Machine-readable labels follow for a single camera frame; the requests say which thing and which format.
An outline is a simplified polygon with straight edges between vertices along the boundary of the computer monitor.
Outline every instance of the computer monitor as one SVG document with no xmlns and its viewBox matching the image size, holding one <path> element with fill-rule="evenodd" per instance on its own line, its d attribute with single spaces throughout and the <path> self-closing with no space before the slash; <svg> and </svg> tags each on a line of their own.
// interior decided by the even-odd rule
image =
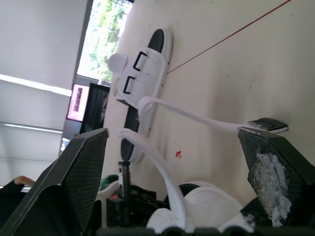
<svg viewBox="0 0 315 236">
<path fill-rule="evenodd" d="M 89 96 L 89 86 L 73 85 L 67 119 L 82 122 Z"/>
<path fill-rule="evenodd" d="M 107 138 L 104 128 L 73 138 L 43 171 L 0 235 L 82 235 L 95 204 Z"/>
<path fill-rule="evenodd" d="M 109 90 L 109 87 L 90 84 L 89 97 L 80 134 L 103 127 Z"/>
</svg>

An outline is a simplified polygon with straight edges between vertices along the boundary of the white strap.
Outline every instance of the white strap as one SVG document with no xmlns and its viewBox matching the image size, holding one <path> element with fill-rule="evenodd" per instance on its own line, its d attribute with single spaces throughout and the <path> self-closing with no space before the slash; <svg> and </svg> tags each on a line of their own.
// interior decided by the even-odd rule
<svg viewBox="0 0 315 236">
<path fill-rule="evenodd" d="M 141 70 L 141 72 L 156 78 L 159 76 L 161 71 L 161 65 L 146 56 L 140 57 L 137 67 Z"/>
<path fill-rule="evenodd" d="M 248 127 L 248 128 L 256 128 L 250 124 L 235 124 L 235 123 L 227 123 L 227 122 L 223 122 L 223 121 L 219 121 L 219 120 L 215 120 L 215 119 L 210 119 L 210 118 L 202 118 L 199 116 L 196 116 L 192 113 L 186 112 L 184 110 L 182 110 L 181 108 L 179 108 L 178 106 L 175 106 L 173 104 L 170 104 L 162 99 L 159 98 L 155 98 L 155 97 L 143 97 L 138 104 L 138 114 L 139 114 L 139 122 L 140 122 L 140 126 L 141 126 L 141 122 L 144 122 L 145 117 L 144 117 L 144 112 L 148 111 L 149 109 L 151 109 L 152 104 L 160 104 L 162 106 L 167 107 L 168 109 L 179 113 L 183 116 L 186 116 L 190 119 L 193 119 L 197 122 L 203 123 L 205 125 L 208 126 L 212 126 L 215 128 L 219 128 L 222 129 L 224 131 L 229 131 L 229 132 L 237 132 L 239 127 Z"/>
<path fill-rule="evenodd" d="M 169 196 L 170 207 L 177 219 L 177 225 L 185 230 L 187 227 L 187 211 L 184 197 L 179 186 L 175 183 L 175 179 L 167 168 L 161 154 L 153 147 L 146 137 L 135 133 L 130 129 L 117 129 L 117 135 L 121 139 L 127 139 L 133 145 L 139 146 L 147 154 L 146 157 L 151 159 L 164 179 Z"/>
</svg>

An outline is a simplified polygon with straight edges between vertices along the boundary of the white rounded part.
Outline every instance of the white rounded part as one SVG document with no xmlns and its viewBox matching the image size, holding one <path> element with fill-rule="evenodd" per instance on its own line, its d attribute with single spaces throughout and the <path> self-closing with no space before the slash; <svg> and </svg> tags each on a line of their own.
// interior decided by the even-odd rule
<svg viewBox="0 0 315 236">
<path fill-rule="evenodd" d="M 122 73 L 128 62 L 128 56 L 115 53 L 107 60 L 108 69 L 113 73 Z"/>
</svg>

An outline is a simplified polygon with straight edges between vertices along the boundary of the white glue residue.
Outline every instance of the white glue residue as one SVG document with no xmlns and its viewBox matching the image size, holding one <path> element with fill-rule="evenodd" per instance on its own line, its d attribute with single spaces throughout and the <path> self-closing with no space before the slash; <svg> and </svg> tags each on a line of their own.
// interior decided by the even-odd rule
<svg viewBox="0 0 315 236">
<path fill-rule="evenodd" d="M 244 216 L 244 219 L 248 223 L 249 226 L 252 228 L 255 228 L 255 217 L 252 214 L 248 214 L 247 216 Z"/>
<path fill-rule="evenodd" d="M 260 196 L 261 204 L 273 226 L 280 227 L 282 226 L 280 221 L 286 220 L 292 206 L 290 200 L 286 198 L 285 168 L 276 155 L 258 153 L 256 156 L 259 161 L 253 166 L 253 170 L 254 180 L 260 183 L 257 195 Z"/>
</svg>

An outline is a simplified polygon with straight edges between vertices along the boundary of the small red debris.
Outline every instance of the small red debris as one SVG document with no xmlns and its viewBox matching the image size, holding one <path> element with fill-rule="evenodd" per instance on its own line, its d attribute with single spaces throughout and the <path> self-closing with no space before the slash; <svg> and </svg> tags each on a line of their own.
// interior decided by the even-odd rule
<svg viewBox="0 0 315 236">
<path fill-rule="evenodd" d="M 182 158 L 182 152 L 181 151 L 177 151 L 175 156 L 178 157 L 178 158 Z"/>
</svg>

